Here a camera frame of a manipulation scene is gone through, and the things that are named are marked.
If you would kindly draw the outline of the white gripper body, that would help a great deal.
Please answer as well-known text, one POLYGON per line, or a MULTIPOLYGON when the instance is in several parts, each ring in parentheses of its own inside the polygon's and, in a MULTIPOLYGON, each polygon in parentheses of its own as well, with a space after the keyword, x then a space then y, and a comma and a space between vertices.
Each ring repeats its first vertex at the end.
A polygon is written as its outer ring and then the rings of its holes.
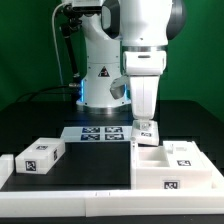
POLYGON ((166 52, 125 51, 123 68, 130 80, 134 118, 151 120, 155 112, 159 79, 166 68, 166 52))

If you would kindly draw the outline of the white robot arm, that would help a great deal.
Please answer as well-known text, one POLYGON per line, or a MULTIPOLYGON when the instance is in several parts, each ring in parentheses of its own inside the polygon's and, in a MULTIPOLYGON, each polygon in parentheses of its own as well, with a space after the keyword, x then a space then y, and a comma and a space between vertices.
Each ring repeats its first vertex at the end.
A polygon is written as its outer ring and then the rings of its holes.
POLYGON ((81 12, 87 50, 83 105, 92 110, 132 106, 133 127, 154 117, 167 45, 182 30, 183 0, 73 0, 81 12))

